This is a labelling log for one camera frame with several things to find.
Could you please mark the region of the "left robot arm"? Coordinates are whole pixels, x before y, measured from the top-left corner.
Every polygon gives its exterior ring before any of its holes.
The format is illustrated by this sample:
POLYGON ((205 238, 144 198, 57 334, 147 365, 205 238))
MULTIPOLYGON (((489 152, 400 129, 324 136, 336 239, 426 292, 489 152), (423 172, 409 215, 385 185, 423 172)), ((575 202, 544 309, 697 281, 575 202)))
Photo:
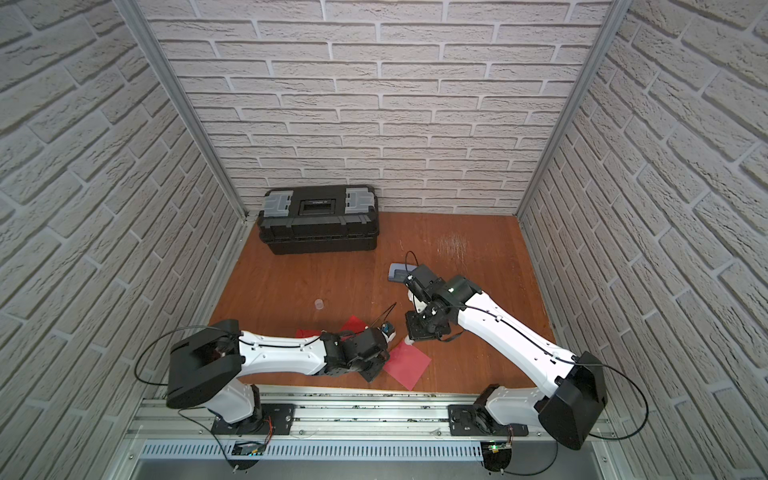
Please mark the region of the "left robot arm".
POLYGON ((233 425, 261 415, 254 385, 240 381, 262 373, 338 377, 358 373, 370 382, 389 360, 395 328, 385 322, 360 333, 322 332, 307 338, 269 337, 244 331, 230 319, 174 344, 166 406, 204 407, 233 425))

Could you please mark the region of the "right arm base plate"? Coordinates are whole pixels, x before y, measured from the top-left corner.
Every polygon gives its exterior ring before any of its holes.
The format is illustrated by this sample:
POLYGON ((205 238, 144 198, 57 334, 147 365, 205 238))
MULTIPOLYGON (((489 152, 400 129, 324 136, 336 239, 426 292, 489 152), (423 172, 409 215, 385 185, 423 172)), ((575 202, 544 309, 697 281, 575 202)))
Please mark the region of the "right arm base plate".
POLYGON ((447 407, 450 433, 455 437, 525 437, 529 429, 523 424, 502 425, 478 405, 449 405, 447 407))

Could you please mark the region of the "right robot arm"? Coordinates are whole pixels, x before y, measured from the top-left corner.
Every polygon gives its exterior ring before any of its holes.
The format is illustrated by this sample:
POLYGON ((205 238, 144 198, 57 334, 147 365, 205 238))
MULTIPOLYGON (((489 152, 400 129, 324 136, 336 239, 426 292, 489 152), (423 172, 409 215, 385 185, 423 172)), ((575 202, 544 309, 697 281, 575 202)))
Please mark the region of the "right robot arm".
POLYGON ((483 419, 539 426, 560 445, 581 449, 608 401, 604 366, 594 355, 577 355, 546 340, 461 275, 445 281, 425 265, 408 265, 403 284, 413 305, 406 313, 410 341, 446 343, 456 325, 484 340, 534 383, 533 389, 489 387, 479 397, 483 419))

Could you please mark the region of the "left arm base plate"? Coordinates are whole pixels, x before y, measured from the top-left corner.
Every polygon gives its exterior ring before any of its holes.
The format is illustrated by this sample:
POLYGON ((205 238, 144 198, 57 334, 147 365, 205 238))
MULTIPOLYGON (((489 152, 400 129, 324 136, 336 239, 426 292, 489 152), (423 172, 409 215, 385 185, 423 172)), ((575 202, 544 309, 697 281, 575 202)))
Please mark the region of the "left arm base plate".
POLYGON ((216 435, 288 435, 294 422, 295 404, 261 404, 250 417, 233 424, 216 419, 212 432, 216 435))

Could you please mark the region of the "dark red envelope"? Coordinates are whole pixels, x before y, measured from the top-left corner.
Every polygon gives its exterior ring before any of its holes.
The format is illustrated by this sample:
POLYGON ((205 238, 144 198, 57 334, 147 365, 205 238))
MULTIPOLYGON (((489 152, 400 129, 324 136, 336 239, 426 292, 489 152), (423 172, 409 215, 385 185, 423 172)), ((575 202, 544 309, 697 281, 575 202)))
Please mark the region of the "dark red envelope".
POLYGON ((401 341, 390 351, 384 371, 401 386, 412 391, 422 378, 432 359, 415 346, 401 341))

